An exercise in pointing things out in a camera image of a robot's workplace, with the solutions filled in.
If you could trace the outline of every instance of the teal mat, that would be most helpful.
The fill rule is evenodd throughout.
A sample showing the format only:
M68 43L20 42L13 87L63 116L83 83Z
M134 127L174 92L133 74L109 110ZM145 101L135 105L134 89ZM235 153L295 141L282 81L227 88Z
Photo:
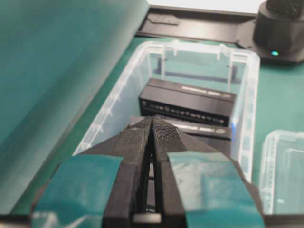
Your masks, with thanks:
M11 212L126 49L143 0L0 3L0 214Z

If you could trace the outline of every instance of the blue led light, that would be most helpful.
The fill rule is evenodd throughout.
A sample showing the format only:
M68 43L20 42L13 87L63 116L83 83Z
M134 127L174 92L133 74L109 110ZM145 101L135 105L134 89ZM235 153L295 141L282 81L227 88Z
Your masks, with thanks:
M278 56L280 53L278 51L271 51L271 55Z

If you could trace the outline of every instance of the black electronic device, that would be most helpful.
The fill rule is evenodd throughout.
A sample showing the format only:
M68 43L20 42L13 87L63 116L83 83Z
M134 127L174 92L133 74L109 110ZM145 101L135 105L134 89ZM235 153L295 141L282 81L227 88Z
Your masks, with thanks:
M189 122L228 126L236 95L151 78L139 102L142 116L161 114Z
M263 60L297 63L304 60L304 1L268 0L255 20L240 24L237 44Z

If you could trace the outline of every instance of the clear plastic bin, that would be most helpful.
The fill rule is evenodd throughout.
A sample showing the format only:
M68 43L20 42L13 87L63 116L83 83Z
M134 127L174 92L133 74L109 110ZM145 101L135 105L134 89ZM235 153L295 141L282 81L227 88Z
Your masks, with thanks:
M232 157L251 181L260 59L257 54L190 42L145 42L134 52L74 154L119 133L140 115L138 96L150 77L232 92Z
M277 130L265 139L259 190L266 214L304 214L304 132Z

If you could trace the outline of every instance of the green surface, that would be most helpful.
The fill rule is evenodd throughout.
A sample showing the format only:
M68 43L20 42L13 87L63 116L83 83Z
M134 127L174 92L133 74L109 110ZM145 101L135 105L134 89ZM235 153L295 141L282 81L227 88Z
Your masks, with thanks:
M142 42L150 40L160 39L134 38L132 40L92 103L69 134L68 138L40 169L25 194L15 206L13 213L28 214L30 212L30 205L37 189L50 178L58 164L71 156L134 50ZM216 42L211 41L204 41L203 43L216 44ZM235 48L235 45L232 44L228 44L228 46ZM261 65L254 148L253 182L255 184L258 184L262 143L266 135L275 129L291 131L303 131L304 129L304 121L301 120L301 117L304 116L304 105L302 102L302 97L304 97L303 85L303 64L289 67L266 64Z
M78 155L62 163L35 207L32 227L101 227L122 159Z
M170 152L188 228L262 228L240 175L221 153Z
M148 9L143 0L0 3L0 213L92 101Z

